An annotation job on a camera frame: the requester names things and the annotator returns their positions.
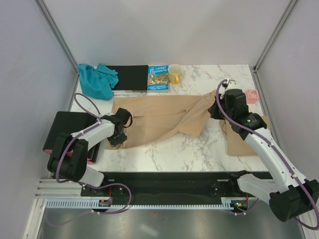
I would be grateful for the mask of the beige t shirt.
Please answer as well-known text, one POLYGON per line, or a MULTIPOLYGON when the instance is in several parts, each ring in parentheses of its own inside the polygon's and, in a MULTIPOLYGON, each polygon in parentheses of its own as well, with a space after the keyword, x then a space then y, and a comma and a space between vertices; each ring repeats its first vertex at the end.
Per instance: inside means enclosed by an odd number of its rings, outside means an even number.
POLYGON ((124 129, 127 140, 107 150, 127 149, 168 139, 177 133, 200 136, 215 102, 216 91, 205 95, 158 95, 115 98, 112 112, 119 108, 132 114, 133 123, 124 129))

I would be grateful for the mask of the teal t shirt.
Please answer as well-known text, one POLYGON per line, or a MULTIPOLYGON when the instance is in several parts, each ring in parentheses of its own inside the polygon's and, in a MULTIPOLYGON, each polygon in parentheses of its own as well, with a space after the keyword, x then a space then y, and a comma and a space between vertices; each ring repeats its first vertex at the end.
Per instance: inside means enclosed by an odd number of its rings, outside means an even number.
POLYGON ((113 89, 118 84, 118 72, 103 64, 93 67, 88 64, 78 64, 79 82, 82 93, 98 100, 110 100, 113 89))

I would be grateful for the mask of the black drawer organiser with pink fronts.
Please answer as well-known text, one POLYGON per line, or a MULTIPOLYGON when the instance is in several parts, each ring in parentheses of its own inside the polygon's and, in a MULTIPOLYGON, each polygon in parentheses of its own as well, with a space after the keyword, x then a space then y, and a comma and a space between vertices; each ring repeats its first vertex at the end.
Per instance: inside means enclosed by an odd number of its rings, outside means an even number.
POLYGON ((47 139, 44 143, 43 151, 47 152, 48 154, 52 153, 55 139, 60 133, 71 134, 78 132, 93 125, 96 123, 96 121, 96 118, 88 113, 57 112, 47 139))

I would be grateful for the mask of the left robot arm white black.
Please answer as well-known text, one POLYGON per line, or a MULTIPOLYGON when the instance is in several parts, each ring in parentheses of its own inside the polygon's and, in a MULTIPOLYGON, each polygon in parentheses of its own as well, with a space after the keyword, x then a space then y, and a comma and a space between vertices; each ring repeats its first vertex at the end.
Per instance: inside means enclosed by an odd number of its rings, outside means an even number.
POLYGON ((106 195, 110 187, 104 174, 87 163, 96 158, 101 141, 108 140, 112 147, 126 141, 124 129, 132 123, 131 113, 123 108, 100 119, 89 113, 57 112, 43 147, 50 155, 48 171, 59 182, 88 184, 97 195, 106 195))

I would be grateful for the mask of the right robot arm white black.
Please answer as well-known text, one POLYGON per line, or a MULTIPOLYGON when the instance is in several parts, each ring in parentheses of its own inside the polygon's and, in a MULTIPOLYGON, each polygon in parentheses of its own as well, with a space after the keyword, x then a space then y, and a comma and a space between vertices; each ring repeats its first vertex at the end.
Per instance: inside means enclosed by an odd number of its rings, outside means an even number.
POLYGON ((267 124, 257 113, 249 112, 246 96, 240 89, 216 93, 209 108, 211 118, 227 120, 232 130, 250 145, 260 157, 273 182, 259 179, 247 171, 235 174, 228 183, 234 196, 247 192, 266 202, 273 214, 282 222, 314 210, 319 198, 319 183, 308 180, 285 156, 274 142, 267 124))

